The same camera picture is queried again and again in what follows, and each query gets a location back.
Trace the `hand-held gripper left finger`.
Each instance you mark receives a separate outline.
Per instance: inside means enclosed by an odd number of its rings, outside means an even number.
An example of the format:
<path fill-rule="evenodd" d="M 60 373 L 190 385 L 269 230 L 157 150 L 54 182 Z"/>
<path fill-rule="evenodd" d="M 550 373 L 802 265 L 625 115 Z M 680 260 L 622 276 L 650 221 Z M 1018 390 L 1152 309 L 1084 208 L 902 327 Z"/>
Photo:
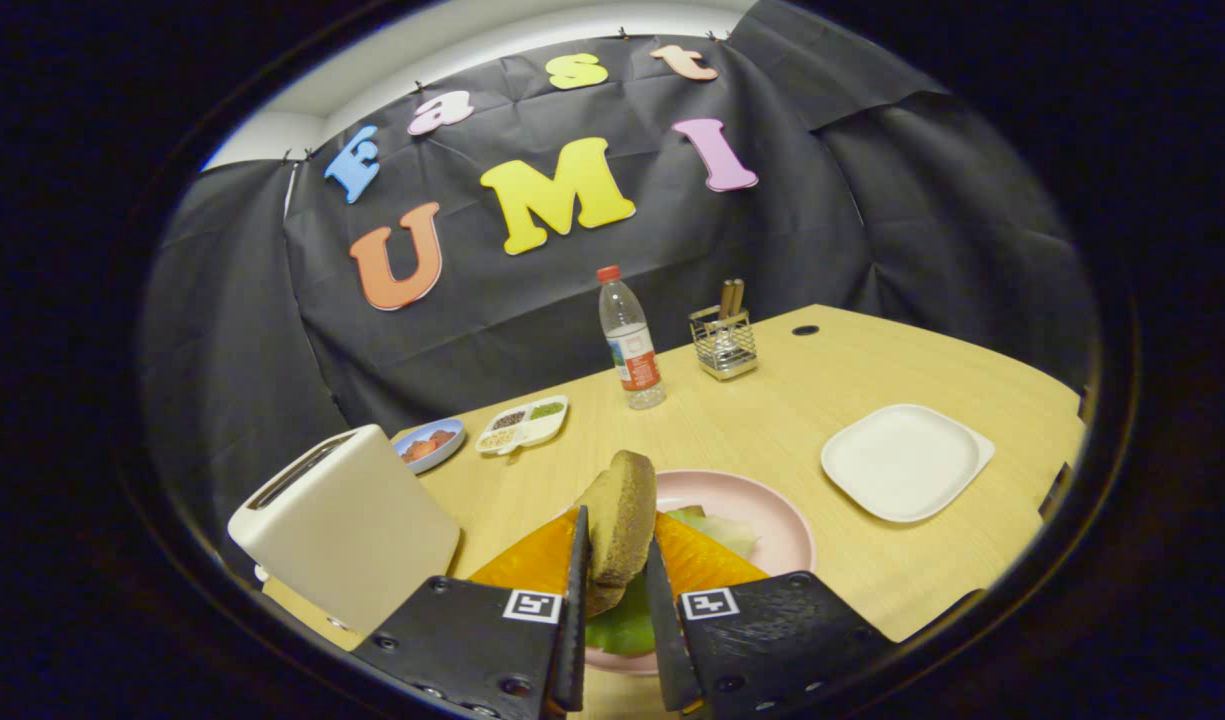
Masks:
<path fill-rule="evenodd" d="M 352 651 L 421 719 L 564 719 L 583 707 L 588 509 L 564 591 L 430 577 Z"/>

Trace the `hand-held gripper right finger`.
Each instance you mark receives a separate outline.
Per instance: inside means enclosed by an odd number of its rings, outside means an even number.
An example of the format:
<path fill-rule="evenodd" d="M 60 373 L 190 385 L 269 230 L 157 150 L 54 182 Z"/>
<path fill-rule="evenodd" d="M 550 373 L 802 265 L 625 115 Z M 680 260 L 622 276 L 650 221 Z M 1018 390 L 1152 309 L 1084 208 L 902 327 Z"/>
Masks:
<path fill-rule="evenodd" d="M 809 571 L 764 577 L 671 516 L 657 516 L 644 573 L 664 707 L 684 719 L 835 711 L 895 651 Z"/>

